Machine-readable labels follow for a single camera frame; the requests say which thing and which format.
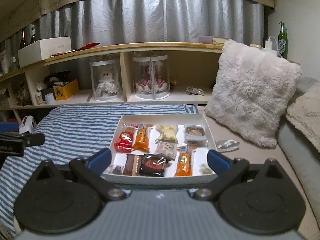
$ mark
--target fluffy white pillow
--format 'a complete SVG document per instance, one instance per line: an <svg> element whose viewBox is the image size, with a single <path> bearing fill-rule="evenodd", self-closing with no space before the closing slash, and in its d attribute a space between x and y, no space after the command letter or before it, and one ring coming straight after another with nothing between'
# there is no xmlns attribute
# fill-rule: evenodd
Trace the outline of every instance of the fluffy white pillow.
<svg viewBox="0 0 320 240"><path fill-rule="evenodd" d="M276 147L280 116L300 77L298 64L229 40L205 112L244 139Z"/></svg>

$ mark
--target wrapped cookie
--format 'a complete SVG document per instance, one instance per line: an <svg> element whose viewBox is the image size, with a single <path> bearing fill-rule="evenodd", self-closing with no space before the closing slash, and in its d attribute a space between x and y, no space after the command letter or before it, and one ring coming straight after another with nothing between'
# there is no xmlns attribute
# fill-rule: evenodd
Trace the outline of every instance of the wrapped cookie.
<svg viewBox="0 0 320 240"><path fill-rule="evenodd" d="M160 133L160 136L156 139L158 141L165 141L170 143L178 143L177 139L177 131L178 125L171 124L171 125L156 125L156 130Z"/></svg>
<svg viewBox="0 0 320 240"><path fill-rule="evenodd" d="M207 137L204 129L197 125L185 125L185 143L189 146L205 146Z"/></svg>
<svg viewBox="0 0 320 240"><path fill-rule="evenodd" d="M155 155L161 155L164 157L168 157L170 160L175 160L177 156L177 144L169 143L169 142L158 142L157 149L155 151Z"/></svg>

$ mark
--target brown bottle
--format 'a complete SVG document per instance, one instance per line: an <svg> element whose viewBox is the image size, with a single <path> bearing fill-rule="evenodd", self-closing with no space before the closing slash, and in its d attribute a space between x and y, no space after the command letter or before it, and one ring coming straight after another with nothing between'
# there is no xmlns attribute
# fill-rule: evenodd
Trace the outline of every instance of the brown bottle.
<svg viewBox="0 0 320 240"><path fill-rule="evenodd" d="M21 42L20 42L20 49L23 49L24 47L28 46L26 36L24 33L24 30L21 31Z"/></svg>
<svg viewBox="0 0 320 240"><path fill-rule="evenodd" d="M37 38L36 38L36 29L34 27L31 28L31 40L30 40L30 44L38 41Z"/></svg>

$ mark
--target silver curtain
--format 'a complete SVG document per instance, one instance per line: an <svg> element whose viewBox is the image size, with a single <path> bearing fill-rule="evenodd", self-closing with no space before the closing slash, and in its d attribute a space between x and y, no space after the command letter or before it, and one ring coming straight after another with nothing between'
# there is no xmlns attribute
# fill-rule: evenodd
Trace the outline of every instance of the silver curtain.
<svg viewBox="0 0 320 240"><path fill-rule="evenodd" d="M249 0L82 0L43 16L33 25L40 39L71 36L72 49L91 42L197 42L203 35L262 45L264 6ZM31 25L27 30L30 41ZM20 39L20 32L14 34L2 49L16 55ZM87 59L51 68L53 73L71 69L81 89L91 87Z"/></svg>

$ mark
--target small container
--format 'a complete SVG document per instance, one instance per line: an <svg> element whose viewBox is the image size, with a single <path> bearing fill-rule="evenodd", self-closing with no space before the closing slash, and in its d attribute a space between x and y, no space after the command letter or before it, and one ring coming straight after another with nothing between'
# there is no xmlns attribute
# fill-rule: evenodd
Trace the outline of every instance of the small container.
<svg viewBox="0 0 320 240"><path fill-rule="evenodd" d="M145 100L163 99L170 95L168 56L134 57L135 95Z"/></svg>
<svg viewBox="0 0 320 240"><path fill-rule="evenodd" d="M12 71L15 71L18 69L18 63L17 63L17 58L16 56L13 56L12 57Z"/></svg>
<svg viewBox="0 0 320 240"><path fill-rule="evenodd" d="M43 99L42 99L42 94L41 94L41 92L35 93L35 98L36 98L36 101L37 101L37 104L38 104L38 105L41 105L41 104L43 103Z"/></svg>
<svg viewBox="0 0 320 240"><path fill-rule="evenodd" d="M122 96L118 59L90 62L95 100L112 101Z"/></svg>
<svg viewBox="0 0 320 240"><path fill-rule="evenodd" d="M54 100L53 93L46 94L44 98L47 105L54 105L55 100Z"/></svg>
<svg viewBox="0 0 320 240"><path fill-rule="evenodd" d="M53 88L56 100L67 100L71 96L75 95L79 91L78 80L75 79L63 87Z"/></svg>
<svg viewBox="0 0 320 240"><path fill-rule="evenodd" d="M0 53L0 62L3 74L7 74L10 71L10 61L7 52L4 50Z"/></svg>

